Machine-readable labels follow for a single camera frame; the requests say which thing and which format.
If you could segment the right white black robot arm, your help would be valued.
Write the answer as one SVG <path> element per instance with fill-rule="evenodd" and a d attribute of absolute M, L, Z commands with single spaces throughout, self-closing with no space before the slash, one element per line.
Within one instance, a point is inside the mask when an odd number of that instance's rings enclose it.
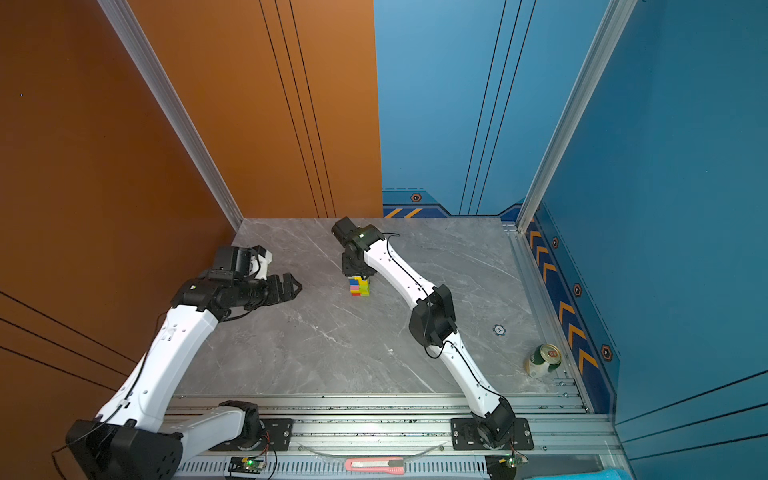
<path fill-rule="evenodd" d="M 468 351 L 448 286 L 435 285 L 411 267 L 392 246 L 392 233 L 371 224 L 358 226 L 348 217 L 336 221 L 332 233 L 343 247 L 345 275 L 367 279 L 379 274 L 404 298 L 411 308 L 412 337 L 429 358 L 448 369 L 468 402 L 482 444 L 490 449 L 510 447 L 517 415 Z"/>

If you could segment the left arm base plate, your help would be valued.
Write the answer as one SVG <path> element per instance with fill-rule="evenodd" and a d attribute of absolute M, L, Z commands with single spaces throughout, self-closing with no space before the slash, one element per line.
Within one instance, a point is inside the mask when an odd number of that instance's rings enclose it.
<path fill-rule="evenodd" d="M 219 443 L 210 451 L 250 452 L 265 450 L 283 452 L 290 446 L 294 420 L 291 418 L 261 418 L 259 420 L 259 435 L 255 440 L 234 439 Z"/>

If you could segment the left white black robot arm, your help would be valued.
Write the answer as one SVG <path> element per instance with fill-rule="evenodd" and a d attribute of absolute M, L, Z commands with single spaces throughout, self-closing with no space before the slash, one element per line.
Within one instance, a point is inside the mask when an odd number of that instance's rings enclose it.
<path fill-rule="evenodd" d="M 266 444 L 257 404 L 224 401 L 163 432 L 170 400 L 207 337 L 233 309 L 250 313 L 295 299 L 301 283 L 290 273 L 265 279 L 196 278 L 176 293 L 147 352 L 91 420 L 76 421 L 65 449 L 89 479 L 170 479 L 191 458 L 222 443 L 251 451 Z"/>

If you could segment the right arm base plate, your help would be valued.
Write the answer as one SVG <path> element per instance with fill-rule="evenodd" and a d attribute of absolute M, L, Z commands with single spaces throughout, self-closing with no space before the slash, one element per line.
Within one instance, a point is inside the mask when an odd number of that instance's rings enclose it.
<path fill-rule="evenodd" d="M 470 418 L 452 418 L 450 420 L 452 448 L 455 451 L 470 450 L 516 450 L 532 451 L 535 449 L 533 434 L 528 420 L 518 417 L 505 443 L 492 447 L 483 442 L 477 424 Z"/>

